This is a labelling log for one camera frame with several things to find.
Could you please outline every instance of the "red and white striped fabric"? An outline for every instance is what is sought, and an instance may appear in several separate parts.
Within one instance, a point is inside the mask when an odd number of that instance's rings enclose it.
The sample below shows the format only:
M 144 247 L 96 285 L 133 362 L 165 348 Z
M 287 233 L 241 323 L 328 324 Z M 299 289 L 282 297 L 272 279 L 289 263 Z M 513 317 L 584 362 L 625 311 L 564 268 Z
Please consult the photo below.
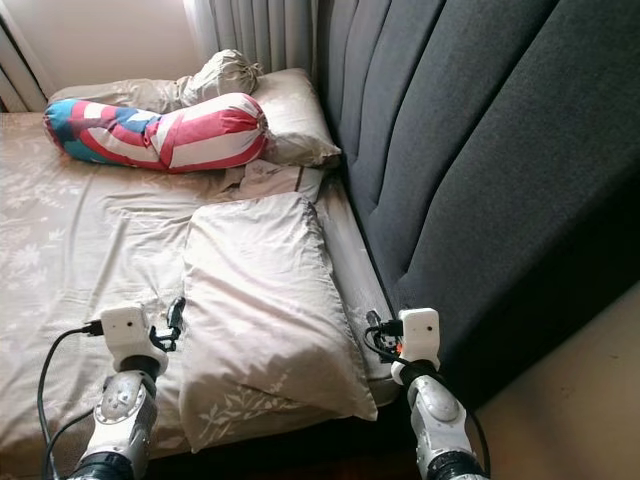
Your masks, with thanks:
M 146 133 L 172 172 L 230 168 L 258 158 L 267 142 L 262 109 L 249 95 L 228 93 L 163 115 Z

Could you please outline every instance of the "wall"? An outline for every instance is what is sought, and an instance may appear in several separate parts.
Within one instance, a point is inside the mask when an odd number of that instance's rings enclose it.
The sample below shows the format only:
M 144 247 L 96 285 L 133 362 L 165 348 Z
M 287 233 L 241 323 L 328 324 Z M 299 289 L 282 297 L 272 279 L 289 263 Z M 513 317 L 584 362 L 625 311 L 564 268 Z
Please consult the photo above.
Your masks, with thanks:
M 123 78 L 174 79 L 201 67 L 181 0 L 2 2 L 21 49 L 41 64 L 34 73 L 47 95 Z
M 493 480 L 640 476 L 640 283 L 479 414 Z

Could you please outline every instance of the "gray upholstered headboard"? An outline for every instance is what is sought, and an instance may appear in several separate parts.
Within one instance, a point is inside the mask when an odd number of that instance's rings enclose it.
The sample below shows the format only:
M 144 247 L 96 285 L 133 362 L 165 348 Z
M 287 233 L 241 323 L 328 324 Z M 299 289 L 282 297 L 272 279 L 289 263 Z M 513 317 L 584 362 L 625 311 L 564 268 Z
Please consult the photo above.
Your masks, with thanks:
M 319 90 L 391 306 L 486 400 L 640 271 L 640 3 L 324 0 Z

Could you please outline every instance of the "bed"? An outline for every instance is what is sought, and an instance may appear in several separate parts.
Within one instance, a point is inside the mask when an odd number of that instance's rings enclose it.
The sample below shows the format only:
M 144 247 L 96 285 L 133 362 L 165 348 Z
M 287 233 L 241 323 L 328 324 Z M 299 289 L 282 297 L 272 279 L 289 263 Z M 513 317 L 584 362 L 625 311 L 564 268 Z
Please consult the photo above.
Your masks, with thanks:
M 443 372 L 460 398 L 476 407 L 637 282 L 640 110 L 632 106 L 640 100 L 640 12 L 632 3 L 610 9 L 597 0 L 320 2 L 317 86 L 342 164 L 339 176 L 325 180 L 316 210 L 356 340 L 367 310 L 390 317 L 403 308 L 437 309 Z M 156 313 L 162 311 L 179 291 L 177 259 L 188 217 L 205 203 L 234 199 L 236 173 L 168 177 L 127 171 L 133 181 L 118 178 L 125 175 L 122 169 L 99 167 L 104 173 L 98 177 L 87 173 L 94 166 L 53 160 L 37 115 L 3 122 L 2 168 L 15 171 L 0 179 L 3 187 L 14 187 L 13 193 L 3 188 L 3 204 L 42 212 L 22 226 L 20 215 L 10 217 L 3 205 L 2 222 L 14 222 L 19 233 L 3 235 L 2 241 L 13 242 L 11 248 L 21 253 L 5 257 L 14 262 L 20 283 L 3 274 L 3 295 L 11 295 L 20 309 L 3 320 L 2 341 L 37 366 L 48 345 L 45 335 L 78 321 L 74 312 L 89 320 L 87 312 L 98 303 L 132 294 L 132 286 L 161 299 Z M 24 154 L 41 161 L 21 164 Z M 58 167 L 44 168 L 47 162 Z M 22 194 L 29 186 L 33 194 Z M 126 193 L 130 188 L 135 197 Z M 135 198 L 158 196 L 162 208 L 151 219 L 127 209 Z M 110 216 L 114 197 L 124 215 Z M 83 208 L 62 210 L 62 198 Z M 59 250 L 48 245 L 65 233 L 56 218 L 67 216 L 72 228 L 80 219 L 96 222 L 84 207 L 97 199 L 121 232 L 106 240 L 135 246 L 136 235 L 169 232 L 154 240 L 164 245 L 162 262 L 147 258 L 141 265 L 118 255 L 104 261 L 77 251 L 79 244 L 55 254 Z M 33 225 L 39 233 L 32 238 Z M 83 231 L 76 233 L 83 238 Z M 94 228 L 94 234 L 94 240 L 104 240 L 106 232 Z M 108 245 L 100 248 L 108 251 Z M 2 252 L 9 255 L 4 245 Z M 146 253 L 137 252 L 140 258 Z M 50 275 L 57 277 L 49 280 Z M 78 297 L 56 298 L 65 282 L 87 288 L 78 288 Z M 50 299 L 54 307 L 43 311 Z M 100 342 L 78 349 L 70 341 L 65 348 L 60 356 L 66 353 L 68 362 L 87 362 L 102 376 L 109 370 Z M 172 408 L 179 395 L 177 353 L 159 383 L 156 456 L 189 449 Z M 376 403 L 392 402 L 398 390 L 388 367 L 362 354 Z M 36 373 L 29 368 L 33 384 Z M 86 376 L 59 374 L 67 383 L 100 387 Z M 52 383 L 51 398 L 62 388 Z M 2 401 L 8 398 L 3 392 Z M 79 396 L 72 402 L 74 410 L 65 405 L 60 421 L 87 407 Z M 42 448 L 35 410 L 33 404 L 7 403 L 11 422 L 24 422 L 20 429 L 31 433 L 3 437 L 0 459 L 6 468 L 11 458 L 13 475 L 28 475 L 34 470 L 28 462 Z M 363 446 L 376 451 L 393 448 L 386 441 L 394 431 L 389 425 L 396 427 L 394 445 L 406 445 L 411 432 L 401 426 L 406 412 L 399 404 L 381 408 L 379 421 L 364 428 L 362 422 L 336 420 L 323 424 L 330 425 L 330 435 L 314 427 L 266 443 L 243 442 L 232 455 L 210 449 L 176 458 L 206 471 L 227 455 L 235 462 L 230 471 L 237 471 L 246 452 L 258 450 L 282 463 L 298 461 L 301 450 L 291 447 L 304 442 L 311 458 L 314 452 L 327 457 Z M 47 405 L 52 412 L 58 407 Z M 390 423 L 385 412 L 391 412 Z M 331 416 L 307 411 L 302 417 L 280 431 Z M 77 458 L 87 428 L 63 439 L 61 463 Z M 171 470 L 169 460 L 157 465 L 162 467 L 154 470 L 152 462 L 151 468 L 158 477 L 180 471 Z

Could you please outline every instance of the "black cable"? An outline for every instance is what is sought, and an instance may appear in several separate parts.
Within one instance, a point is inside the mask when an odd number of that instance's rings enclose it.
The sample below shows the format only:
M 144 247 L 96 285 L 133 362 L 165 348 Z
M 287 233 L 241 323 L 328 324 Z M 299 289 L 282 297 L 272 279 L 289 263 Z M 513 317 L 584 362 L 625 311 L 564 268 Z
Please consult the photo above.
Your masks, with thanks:
M 85 418 L 87 418 L 92 413 L 93 413 L 93 408 L 91 410 L 88 410 L 88 411 L 84 412 L 82 415 L 77 416 L 73 420 L 69 421 L 66 425 L 64 425 L 60 430 L 58 430 L 55 433 L 55 435 L 51 438 L 51 441 L 47 445 L 47 450 L 45 451 L 44 456 L 42 457 L 42 480 L 47 480 L 47 475 L 49 474 L 49 465 L 50 465 L 49 461 L 50 461 L 51 458 L 53 458 L 53 455 L 52 455 L 53 447 L 55 446 L 55 444 L 58 441 L 58 439 L 60 438 L 60 436 L 69 427 L 72 427 L 76 423 L 84 420 Z
M 393 355 L 389 352 L 385 352 L 384 350 L 378 348 L 377 346 L 375 346 L 374 344 L 369 342 L 369 337 L 368 335 L 371 332 L 376 332 L 374 335 L 374 339 L 376 336 L 380 336 L 381 333 L 381 327 L 379 326 L 374 326 L 374 327 L 368 327 L 365 331 L 364 331 L 364 343 L 365 345 L 370 349 L 373 350 L 374 352 L 376 352 L 378 355 L 380 355 L 383 358 L 386 358 L 387 360 L 390 360 L 392 362 L 398 362 L 401 363 L 405 366 L 411 367 L 413 366 L 413 364 L 411 362 L 409 362 L 408 360 L 405 360 L 404 358 L 400 358 L 397 355 Z M 439 373 L 436 372 L 432 372 L 429 374 L 429 376 L 433 377 L 434 380 L 440 382 L 442 384 L 442 386 L 444 388 L 446 388 L 447 390 L 449 390 L 451 392 L 451 394 L 455 397 L 456 395 L 453 393 L 453 390 L 451 389 L 451 387 L 447 384 L 446 380 L 444 379 L 444 377 L 442 375 L 440 375 Z M 488 478 L 491 478 L 491 456 L 489 455 L 489 442 L 487 442 L 487 437 L 484 433 L 484 429 L 482 428 L 482 424 L 480 423 L 480 420 L 478 419 L 478 417 L 476 416 L 475 412 L 471 409 L 468 409 L 467 407 L 464 406 L 464 404 L 458 400 L 460 402 L 460 404 L 462 405 L 462 408 L 464 408 L 468 414 L 469 417 L 471 418 L 471 420 L 473 421 L 475 427 L 476 427 L 476 431 L 478 432 L 478 439 L 480 440 L 480 448 L 482 449 L 482 460 L 484 463 L 484 471 L 485 471 L 485 475 Z
M 60 344 L 60 342 L 62 342 L 62 340 L 76 333 L 85 333 L 85 331 L 86 330 L 84 328 L 74 328 L 73 330 L 68 330 L 64 332 L 62 335 L 56 338 L 56 341 L 53 342 L 53 345 L 51 345 L 51 348 L 49 349 L 49 353 L 47 353 L 47 358 L 45 358 L 44 364 L 42 365 L 42 371 L 40 372 L 40 380 L 38 381 L 37 403 L 38 403 L 38 418 L 40 419 L 40 428 L 42 429 L 42 435 L 44 435 L 44 442 L 47 445 L 47 447 L 51 442 L 51 434 L 49 433 L 49 427 L 47 426 L 47 417 L 44 414 L 44 404 L 42 400 L 42 395 L 44 392 L 44 380 L 47 377 L 47 370 L 49 369 L 49 363 L 51 363 L 51 357 L 53 357 L 53 353 L 56 351 L 56 348 L 58 348 L 58 345 Z M 56 470 L 56 467 L 55 467 L 53 454 L 51 452 L 49 452 L 49 461 L 51 462 L 51 469 L 53 471 L 54 478 L 60 478 L 60 475 L 58 474 L 58 471 Z

